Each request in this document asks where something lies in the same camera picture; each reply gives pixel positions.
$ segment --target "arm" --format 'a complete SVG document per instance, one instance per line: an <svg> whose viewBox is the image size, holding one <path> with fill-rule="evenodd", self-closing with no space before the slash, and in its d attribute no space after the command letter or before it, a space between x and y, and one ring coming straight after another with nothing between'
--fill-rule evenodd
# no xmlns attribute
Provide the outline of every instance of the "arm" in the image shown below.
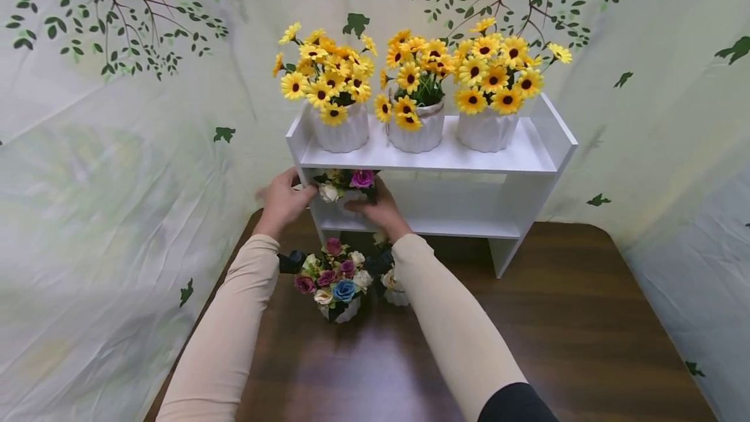
<svg viewBox="0 0 750 422"><path fill-rule="evenodd" d="M250 240L242 246L182 354L158 421L235 420L247 383L263 310L278 278L278 239L315 196L295 191L296 170L276 176Z"/></svg>

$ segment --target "person's right hand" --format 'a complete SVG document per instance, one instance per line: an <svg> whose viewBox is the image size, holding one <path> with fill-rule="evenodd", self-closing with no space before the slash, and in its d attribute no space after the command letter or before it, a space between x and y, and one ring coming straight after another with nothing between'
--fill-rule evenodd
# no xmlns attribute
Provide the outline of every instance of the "person's right hand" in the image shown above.
<svg viewBox="0 0 750 422"><path fill-rule="evenodd" d="M406 220L398 211L393 195L385 187L385 183L380 176L375 176L375 187L377 189L377 198L375 204L367 201L349 201L344 208L352 212L364 214L372 223L379 226L385 231L392 244L399 241L401 236L413 233Z"/></svg>

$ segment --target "artificial rose bouquet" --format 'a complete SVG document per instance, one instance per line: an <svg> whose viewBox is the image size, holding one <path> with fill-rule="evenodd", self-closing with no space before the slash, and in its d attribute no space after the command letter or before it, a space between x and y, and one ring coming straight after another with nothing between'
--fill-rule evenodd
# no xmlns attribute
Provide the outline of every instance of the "artificial rose bouquet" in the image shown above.
<svg viewBox="0 0 750 422"><path fill-rule="evenodd" d="M320 257L307 256L294 280L301 293L314 294L315 302L330 322L336 322L347 312L350 315L344 320L351 319L359 309L359 298L373 282L364 269L365 256L349 249L339 239L330 238Z"/></svg>

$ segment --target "small white pot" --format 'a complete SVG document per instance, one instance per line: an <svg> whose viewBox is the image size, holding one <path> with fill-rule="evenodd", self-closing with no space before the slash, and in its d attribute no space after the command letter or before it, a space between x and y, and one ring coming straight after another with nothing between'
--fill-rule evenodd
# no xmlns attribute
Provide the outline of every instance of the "small white pot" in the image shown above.
<svg viewBox="0 0 750 422"><path fill-rule="evenodd" d="M416 109L423 126L418 131L405 131L392 118L388 122L388 138L404 152L419 154L434 149L443 140L445 99L431 106Z"/></svg>
<svg viewBox="0 0 750 422"><path fill-rule="evenodd" d="M350 320L351 318L354 318L354 316L355 316L355 315L357 314L357 312L359 311L360 298L361 298L361 297L357 297L357 298L355 298L354 300L352 300L352 301L351 301L351 302L349 303L349 307L347 307L347 308L346 308L346 309L344 310L344 312L343 312L343 313L341 313L341 314L339 315L339 317L337 317L337 318L336 318L336 319L334 320L334 323L336 323L336 324L341 324L341 323L345 323L345 322L347 322L347 320ZM318 309L320 310L320 312L322 313L322 315L323 315L323 316L324 316L324 317L325 317L326 319L327 319L327 318L329 317L329 312L331 311L331 309L330 309L330 308L328 308L328 307L318 307Z"/></svg>
<svg viewBox="0 0 750 422"><path fill-rule="evenodd" d="M387 288L383 297L385 297L386 302L397 307L408 307L409 305L409 297L406 297L406 292L396 292L396 290Z"/></svg>
<svg viewBox="0 0 750 422"><path fill-rule="evenodd" d="M346 121L340 126L329 126L320 119L320 110L311 107L312 130L322 149L337 154L345 154L359 149L370 137L367 124L367 108L361 103L346 106Z"/></svg>
<svg viewBox="0 0 750 422"><path fill-rule="evenodd" d="M461 113L456 137L465 146L479 152L498 152L513 139L518 114L500 115L491 107L476 115Z"/></svg>
<svg viewBox="0 0 750 422"><path fill-rule="evenodd" d="M352 212L351 210L347 210L344 208L344 204L349 201L364 201L367 199L367 195L364 194L364 192L360 191L344 191L344 195L342 195L339 200L336 201L336 208L339 209L339 212L341 214L344 214L344 216L347 216L347 218L361 218L363 214L360 214L359 212Z"/></svg>

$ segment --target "purple rose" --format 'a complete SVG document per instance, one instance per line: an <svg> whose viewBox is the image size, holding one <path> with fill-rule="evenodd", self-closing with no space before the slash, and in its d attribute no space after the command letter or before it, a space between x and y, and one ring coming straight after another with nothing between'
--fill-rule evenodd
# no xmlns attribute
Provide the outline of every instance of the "purple rose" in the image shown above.
<svg viewBox="0 0 750 422"><path fill-rule="evenodd" d="M375 173L372 170L354 170L352 186L355 188L370 187L375 182Z"/></svg>
<svg viewBox="0 0 750 422"><path fill-rule="evenodd" d="M334 280L336 280L335 270L324 270L324 272L320 274L320 277L318 277L318 286L320 288L326 288L332 284Z"/></svg>
<svg viewBox="0 0 750 422"><path fill-rule="evenodd" d="M294 286L303 294L311 294L315 292L315 284L310 277L303 277L302 275L295 277Z"/></svg>
<svg viewBox="0 0 750 422"><path fill-rule="evenodd" d="M344 274L344 277L347 279L351 279L354 277L354 261L351 259L346 259L344 262L341 263L341 274Z"/></svg>
<svg viewBox="0 0 750 422"><path fill-rule="evenodd" d="M338 238L329 238L326 241L326 250L334 255L340 255L341 254L341 240Z"/></svg>

